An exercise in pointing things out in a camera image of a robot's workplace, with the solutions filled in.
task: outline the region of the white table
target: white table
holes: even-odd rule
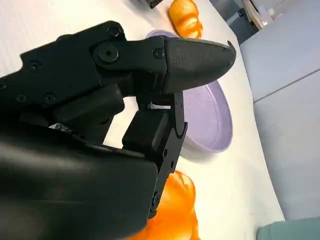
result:
[[[269,178],[256,127],[253,98],[238,41],[209,0],[195,0],[203,23],[203,39],[237,50],[233,68],[219,83],[233,119],[233,140],[217,154],[184,152],[177,169],[196,185],[196,213],[202,240],[255,240],[260,226],[283,220]],[[24,51],[107,20],[120,22],[128,40],[144,39],[154,29],[173,31],[169,0],[151,10],[139,0],[2,0],[0,7],[0,76],[17,71]],[[121,147],[121,138],[137,110],[125,100],[105,143]]]

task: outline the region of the lavender plastic bowl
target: lavender plastic bowl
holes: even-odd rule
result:
[[[146,37],[168,36],[178,38],[172,32],[154,30]],[[183,147],[202,152],[222,152],[233,137],[233,124],[227,99],[218,83],[183,91],[184,120],[188,130]]]

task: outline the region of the orange pumpkin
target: orange pumpkin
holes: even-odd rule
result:
[[[180,37],[201,38],[203,26],[198,19],[197,5],[192,0],[174,0],[169,8],[169,16]]]
[[[175,171],[166,181],[155,217],[149,219],[141,232],[127,240],[199,240],[195,200],[192,180]]]

